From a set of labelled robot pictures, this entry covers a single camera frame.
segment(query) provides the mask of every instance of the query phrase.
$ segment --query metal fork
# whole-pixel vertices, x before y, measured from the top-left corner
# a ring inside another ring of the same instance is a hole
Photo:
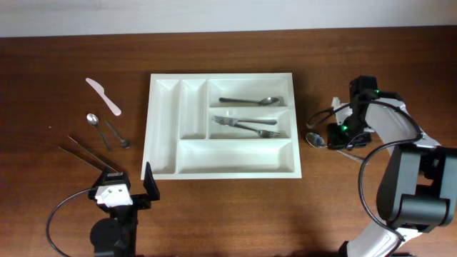
[[[281,136],[281,134],[279,132],[267,131],[267,130],[264,130],[264,129],[255,129],[255,128],[251,128],[251,127],[244,126],[244,125],[241,125],[241,124],[230,124],[230,123],[226,124],[224,122],[224,119],[217,119],[217,120],[214,119],[214,121],[216,123],[224,125],[224,126],[233,126],[235,128],[247,129],[247,130],[250,130],[250,131],[254,131],[261,138],[278,138],[279,136]]]
[[[221,121],[224,124],[229,126],[234,126],[238,122],[250,122],[250,123],[257,123],[257,124],[266,124],[266,125],[276,125],[278,122],[276,120],[254,120],[254,119],[235,119],[235,118],[227,118],[223,116],[214,116],[214,121]]]

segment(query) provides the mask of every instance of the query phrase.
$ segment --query wooden table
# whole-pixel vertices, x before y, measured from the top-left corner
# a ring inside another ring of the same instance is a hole
[[[325,29],[210,34],[0,39],[1,256],[56,256],[44,229],[52,208],[88,188],[97,171],[59,150],[67,135],[127,170],[132,193],[143,156],[149,74],[292,72],[302,179],[158,181],[161,200],[139,212],[137,254],[146,256],[315,256],[336,251],[370,222],[358,199],[358,164],[303,139],[305,120],[348,83],[377,76],[444,146],[457,147],[457,28]],[[100,82],[121,109],[115,117],[84,79]],[[108,154],[88,113],[131,139]],[[319,128],[324,132],[325,126]],[[355,151],[366,154],[368,148]],[[388,160],[366,172],[372,209]],[[106,214],[86,197],[56,214],[51,235],[72,256],[90,256],[91,227]],[[407,243],[419,256],[455,256],[457,222]]]

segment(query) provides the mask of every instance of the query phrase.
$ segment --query metal spoon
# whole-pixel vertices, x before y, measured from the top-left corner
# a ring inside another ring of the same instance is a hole
[[[122,148],[127,149],[128,147],[130,147],[130,141],[129,140],[123,139],[121,137],[121,135],[119,135],[117,130],[114,129],[111,124],[108,123],[108,121],[105,121],[105,124],[109,127],[109,129],[111,129],[111,131],[113,131],[113,134],[116,136],[116,138],[118,138],[121,141],[121,147]]]
[[[265,99],[262,99],[260,101],[254,101],[254,100],[241,100],[241,99],[227,99],[224,97],[221,97],[219,99],[221,103],[251,103],[251,104],[258,104],[259,106],[278,106],[281,103],[281,100],[279,100],[276,97],[267,97]]]
[[[322,138],[322,136],[319,136],[317,133],[312,133],[312,132],[306,133],[306,140],[314,148],[326,148],[327,147],[327,144],[324,141],[324,139]],[[346,153],[345,151],[341,151],[341,150],[336,150],[336,151],[354,161],[357,161],[358,163],[362,163],[365,160],[362,157],[355,156],[350,153]]]
[[[113,150],[108,145],[108,141],[106,140],[105,135],[103,135],[103,132],[101,132],[101,130],[100,130],[99,118],[97,118],[97,116],[95,116],[95,114],[87,114],[86,119],[87,119],[87,122],[89,122],[89,124],[91,124],[91,126],[97,128],[97,131],[99,132],[101,139],[105,143],[105,146],[108,149],[108,152],[111,153]]]

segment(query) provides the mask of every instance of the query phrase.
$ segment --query white cutlery tray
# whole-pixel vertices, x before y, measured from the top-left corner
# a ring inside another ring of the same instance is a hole
[[[219,98],[278,97],[279,106],[220,103]],[[276,119],[279,138],[222,126],[214,115]],[[292,74],[152,74],[141,179],[301,178]]]

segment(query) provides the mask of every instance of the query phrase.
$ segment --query plastic knife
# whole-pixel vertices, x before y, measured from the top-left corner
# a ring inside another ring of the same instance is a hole
[[[97,93],[99,93],[100,97],[105,101],[106,105],[108,105],[109,109],[113,112],[114,115],[121,115],[121,109],[116,104],[114,104],[113,101],[109,100],[109,98],[105,96],[105,89],[103,86],[90,78],[87,78],[86,82],[89,83],[89,85],[91,85]]]

